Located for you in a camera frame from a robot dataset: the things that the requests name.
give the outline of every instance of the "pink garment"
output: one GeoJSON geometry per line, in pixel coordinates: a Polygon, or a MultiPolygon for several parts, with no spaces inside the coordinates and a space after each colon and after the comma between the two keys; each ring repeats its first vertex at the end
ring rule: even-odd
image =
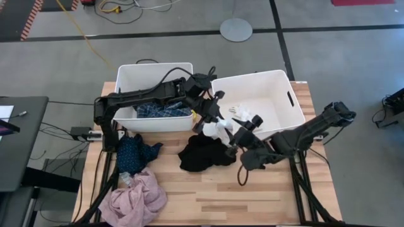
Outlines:
{"type": "Polygon", "coordinates": [[[166,203],[163,188],[146,167],[134,175],[128,189],[109,192],[98,208],[101,217],[114,227],[143,227],[157,217],[166,203]]]}

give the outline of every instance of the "round base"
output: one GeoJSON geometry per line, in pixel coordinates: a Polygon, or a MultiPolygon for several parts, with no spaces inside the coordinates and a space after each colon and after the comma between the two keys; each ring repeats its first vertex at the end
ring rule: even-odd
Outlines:
{"type": "Polygon", "coordinates": [[[220,25],[220,33],[229,41],[243,42],[253,34],[253,28],[246,20],[232,18],[220,25]]]}

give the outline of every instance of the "wooden table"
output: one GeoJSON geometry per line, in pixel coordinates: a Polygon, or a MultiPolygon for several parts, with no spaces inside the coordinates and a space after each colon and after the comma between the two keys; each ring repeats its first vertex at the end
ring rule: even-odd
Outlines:
{"type": "MultiPolygon", "coordinates": [[[[291,82],[306,120],[315,117],[306,82],[291,82]]],[[[102,95],[113,92],[115,82],[105,82],[102,95]]],[[[165,189],[168,203],[150,225],[185,225],[185,224],[296,224],[299,223],[297,206],[292,185],[288,160],[275,165],[267,165],[265,170],[249,173],[247,185],[237,183],[237,171],[240,159],[230,166],[213,166],[201,173],[188,173],[179,168],[177,153],[182,151],[192,132],[142,133],[147,144],[161,142],[158,158],[149,163],[155,172],[159,184],[165,189]]],[[[95,179],[94,198],[98,195],[106,154],[102,153],[98,170],[95,169],[102,148],[101,142],[91,143],[83,173],[83,202],[79,218],[89,208],[90,197],[95,179]]],[[[312,148],[325,156],[321,143],[314,143],[312,148]]],[[[114,156],[110,173],[115,165],[114,156]]],[[[318,156],[308,151],[307,167],[312,190],[323,206],[336,219],[342,219],[333,181],[327,164],[318,156]]],[[[306,218],[309,209],[303,196],[306,218]]],[[[80,192],[77,196],[73,217],[80,204],[80,192]]]]}

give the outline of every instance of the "white bin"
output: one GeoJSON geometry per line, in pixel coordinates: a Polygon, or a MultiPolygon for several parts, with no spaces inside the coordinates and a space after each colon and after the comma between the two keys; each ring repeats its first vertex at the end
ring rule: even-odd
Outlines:
{"type": "MultiPolygon", "coordinates": [[[[218,101],[225,119],[231,119],[234,114],[229,109],[240,104],[249,109],[252,116],[258,114],[263,119],[261,130],[254,131],[260,139],[305,122],[292,86],[282,70],[216,79],[212,81],[212,90],[213,94],[225,92],[218,101]]],[[[232,123],[235,133],[240,125],[233,120],[232,123]]]]}
{"type": "MultiPolygon", "coordinates": [[[[123,65],[118,69],[115,92],[137,91],[155,86],[164,75],[175,67],[181,67],[193,73],[191,63],[160,63],[160,64],[131,64],[123,65]]],[[[178,78],[188,78],[183,71],[176,70],[170,73],[164,81],[178,78]]],[[[189,131],[193,126],[192,115],[187,117],[164,117],[152,119],[138,119],[133,107],[119,109],[114,120],[133,132],[176,132],[189,131]]]]}

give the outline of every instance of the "concrete floor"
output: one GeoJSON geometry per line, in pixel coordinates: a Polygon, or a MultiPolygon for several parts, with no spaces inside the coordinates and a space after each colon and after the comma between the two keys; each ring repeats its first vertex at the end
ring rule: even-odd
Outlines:
{"type": "MultiPolygon", "coordinates": [[[[236,1],[236,15],[254,28],[275,27],[269,1],[236,1]]],[[[277,0],[276,5],[284,28],[404,22],[404,5],[399,0],[382,6],[334,7],[330,1],[320,0],[277,0]]],[[[220,23],[231,17],[231,10],[230,0],[187,0],[167,13],[146,11],[144,18],[131,25],[113,25],[81,7],[73,16],[85,33],[92,35],[183,32],[218,30],[220,23]]],[[[39,13],[30,32],[30,37],[73,35],[78,33],[63,13],[39,13]]],[[[355,224],[402,226],[404,127],[377,129],[371,117],[381,108],[385,95],[404,87],[404,29],[293,32],[284,36],[295,79],[309,82],[317,113],[335,100],[344,101],[358,113],[355,122],[326,147],[343,219],[355,224]]],[[[194,71],[202,73],[216,66],[219,78],[285,70],[276,33],[255,33],[238,44],[220,35],[101,39],[92,40],[92,44],[116,67],[153,58],[191,62],[194,71]]],[[[116,73],[81,40],[0,43],[0,53],[1,95],[47,95],[55,101],[91,103],[104,81],[116,79],[116,73]]],[[[92,108],[50,103],[44,122],[65,129],[91,126],[92,108]]],[[[40,134],[32,156],[47,152],[29,165],[41,168],[45,158],[55,158],[75,144],[40,134]]],[[[68,154],[59,158],[68,158],[68,154]]],[[[47,207],[44,215],[69,221],[73,205],[61,207],[47,207]]],[[[55,225],[37,216],[35,226],[55,225]]]]}

